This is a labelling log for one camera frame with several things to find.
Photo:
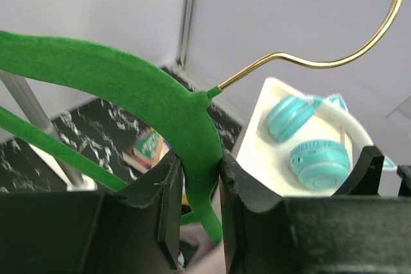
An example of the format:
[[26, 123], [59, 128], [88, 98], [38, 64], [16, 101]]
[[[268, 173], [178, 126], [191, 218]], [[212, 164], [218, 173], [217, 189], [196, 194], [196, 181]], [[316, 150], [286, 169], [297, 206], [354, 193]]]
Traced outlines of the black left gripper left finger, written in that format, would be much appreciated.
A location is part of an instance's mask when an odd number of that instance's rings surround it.
[[1, 272], [173, 273], [181, 196], [175, 155], [117, 194], [2, 194]]

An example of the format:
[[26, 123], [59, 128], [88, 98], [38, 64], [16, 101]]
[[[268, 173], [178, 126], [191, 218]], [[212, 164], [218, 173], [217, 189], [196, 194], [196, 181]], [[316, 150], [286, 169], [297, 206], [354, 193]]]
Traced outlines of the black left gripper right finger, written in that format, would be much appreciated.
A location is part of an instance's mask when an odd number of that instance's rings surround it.
[[409, 273], [410, 167], [398, 167], [399, 193], [384, 198], [382, 162], [380, 150], [366, 146], [334, 196], [282, 197], [224, 151], [227, 273]]

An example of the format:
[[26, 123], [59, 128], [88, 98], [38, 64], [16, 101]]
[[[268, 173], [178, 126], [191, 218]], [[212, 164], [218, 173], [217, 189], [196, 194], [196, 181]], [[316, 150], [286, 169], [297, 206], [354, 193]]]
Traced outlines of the pink tank top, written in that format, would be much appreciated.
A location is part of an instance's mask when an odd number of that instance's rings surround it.
[[207, 247], [205, 244], [200, 245], [192, 260], [189, 262], [188, 267], [177, 270], [176, 273], [226, 273], [223, 241], [214, 247]]

